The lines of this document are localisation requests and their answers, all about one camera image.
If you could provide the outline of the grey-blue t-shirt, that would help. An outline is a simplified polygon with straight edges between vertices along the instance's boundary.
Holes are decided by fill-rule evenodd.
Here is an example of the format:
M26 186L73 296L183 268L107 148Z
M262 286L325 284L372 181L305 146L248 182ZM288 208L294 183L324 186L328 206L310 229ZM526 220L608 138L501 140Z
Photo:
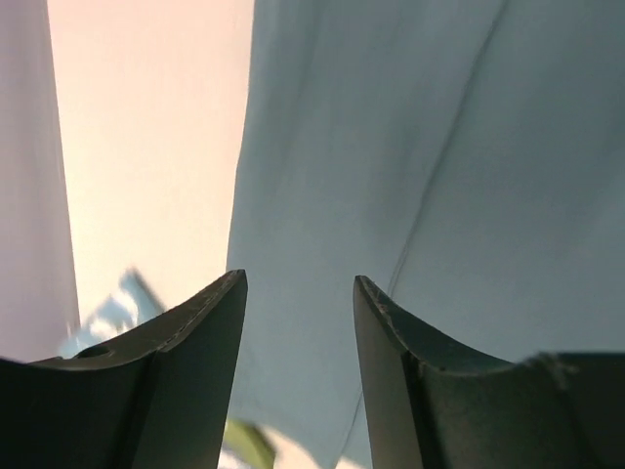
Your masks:
M371 463L353 284L516 361L624 347L620 1L259 1L231 416Z

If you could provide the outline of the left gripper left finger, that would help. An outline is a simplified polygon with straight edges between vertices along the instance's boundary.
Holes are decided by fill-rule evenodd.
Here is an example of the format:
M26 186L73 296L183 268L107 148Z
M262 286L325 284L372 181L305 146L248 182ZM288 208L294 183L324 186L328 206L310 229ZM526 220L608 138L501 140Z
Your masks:
M1 362L5 468L214 468L247 298L241 270L71 359Z

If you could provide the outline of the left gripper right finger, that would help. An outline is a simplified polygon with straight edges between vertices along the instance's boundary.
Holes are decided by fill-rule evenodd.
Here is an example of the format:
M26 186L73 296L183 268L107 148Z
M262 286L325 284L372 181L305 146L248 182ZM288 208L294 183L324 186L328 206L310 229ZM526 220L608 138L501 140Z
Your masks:
M506 362L354 281L354 327L376 468L620 468L624 357Z

